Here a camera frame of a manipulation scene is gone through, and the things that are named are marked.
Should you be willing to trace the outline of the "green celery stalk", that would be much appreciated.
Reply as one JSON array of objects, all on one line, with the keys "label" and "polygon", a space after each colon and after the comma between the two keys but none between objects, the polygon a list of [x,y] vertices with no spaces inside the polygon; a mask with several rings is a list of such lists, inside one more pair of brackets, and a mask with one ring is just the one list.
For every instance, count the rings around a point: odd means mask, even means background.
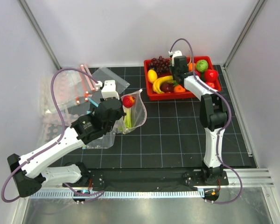
[{"label": "green celery stalk", "polygon": [[131,120],[131,108],[123,107],[124,112],[126,113],[124,117],[124,123],[127,129],[132,128],[132,120]]}]

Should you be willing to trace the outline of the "red textured fruit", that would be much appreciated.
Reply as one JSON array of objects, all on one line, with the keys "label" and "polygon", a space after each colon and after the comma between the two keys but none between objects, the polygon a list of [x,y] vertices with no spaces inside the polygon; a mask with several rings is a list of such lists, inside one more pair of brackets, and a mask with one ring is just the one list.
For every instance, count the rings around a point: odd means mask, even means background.
[{"label": "red textured fruit", "polygon": [[133,107],[135,104],[135,101],[136,101],[135,97],[131,96],[131,95],[124,96],[122,99],[122,103],[125,108]]}]

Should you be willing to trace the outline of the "pink dotted zip bag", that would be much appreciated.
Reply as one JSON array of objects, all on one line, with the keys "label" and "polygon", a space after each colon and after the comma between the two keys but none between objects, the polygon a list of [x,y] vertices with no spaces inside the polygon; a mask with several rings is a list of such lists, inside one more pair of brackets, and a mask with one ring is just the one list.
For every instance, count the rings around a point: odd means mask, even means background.
[{"label": "pink dotted zip bag", "polygon": [[120,120],[118,120],[115,124],[115,130],[116,133],[121,133],[121,134],[128,134],[138,127],[142,126],[146,120],[147,120],[147,110],[146,107],[143,103],[143,100],[141,98],[141,93],[143,89],[139,89],[135,92],[126,94],[134,96],[136,101],[133,107],[131,107],[131,120],[132,120],[132,128],[127,129],[124,123],[124,117],[122,117]]}]

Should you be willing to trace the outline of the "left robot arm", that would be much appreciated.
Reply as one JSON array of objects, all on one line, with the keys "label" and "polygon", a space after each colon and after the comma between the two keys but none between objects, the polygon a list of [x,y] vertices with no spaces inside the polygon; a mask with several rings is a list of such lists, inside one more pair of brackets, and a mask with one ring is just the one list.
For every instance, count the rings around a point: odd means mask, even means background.
[{"label": "left robot arm", "polygon": [[19,196],[30,196],[44,186],[70,183],[86,186],[91,174],[82,162],[54,168],[51,164],[106,135],[123,116],[125,113],[121,99],[107,98],[98,106],[92,106],[90,113],[80,116],[59,136],[35,151],[22,156],[10,155],[7,162]]}]

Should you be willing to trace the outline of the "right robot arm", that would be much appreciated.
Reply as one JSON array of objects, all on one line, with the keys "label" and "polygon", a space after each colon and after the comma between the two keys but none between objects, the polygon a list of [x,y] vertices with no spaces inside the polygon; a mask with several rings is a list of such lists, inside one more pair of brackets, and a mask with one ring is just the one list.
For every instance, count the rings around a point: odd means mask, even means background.
[{"label": "right robot arm", "polygon": [[194,71],[189,71],[186,56],[172,53],[170,59],[169,69],[173,79],[200,100],[199,118],[206,134],[201,180],[207,185],[215,185],[224,171],[222,143],[225,129],[231,121],[230,107],[217,90],[205,84]]}]

